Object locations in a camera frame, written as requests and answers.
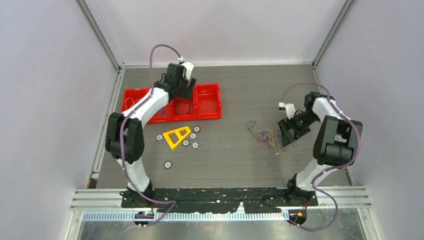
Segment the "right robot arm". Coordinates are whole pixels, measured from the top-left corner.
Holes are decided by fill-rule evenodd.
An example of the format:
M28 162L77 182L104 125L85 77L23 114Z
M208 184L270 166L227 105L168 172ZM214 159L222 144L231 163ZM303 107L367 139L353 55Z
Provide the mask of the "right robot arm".
M289 205L303 205L316 195L316 186L327 175L353 163L363 124L345 116L332 96L314 91L305 96L304 110L296 110L293 104L283 102L278 108L286 113L286 118L277 123L282 147L309 133L313 123L321 124L312 149L313 159L287 182L284 193Z

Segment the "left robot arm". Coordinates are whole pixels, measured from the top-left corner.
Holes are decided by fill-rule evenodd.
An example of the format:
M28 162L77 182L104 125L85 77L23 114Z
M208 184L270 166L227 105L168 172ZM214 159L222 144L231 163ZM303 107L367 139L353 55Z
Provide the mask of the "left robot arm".
M134 198L141 207L155 202L152 182L145 172L142 154L145 149L144 127L148 121L175 98L189 99L196 79L194 64L170 63L161 79L153 82L148 93L122 113L108 117L105 150L117 160L127 179L126 198Z

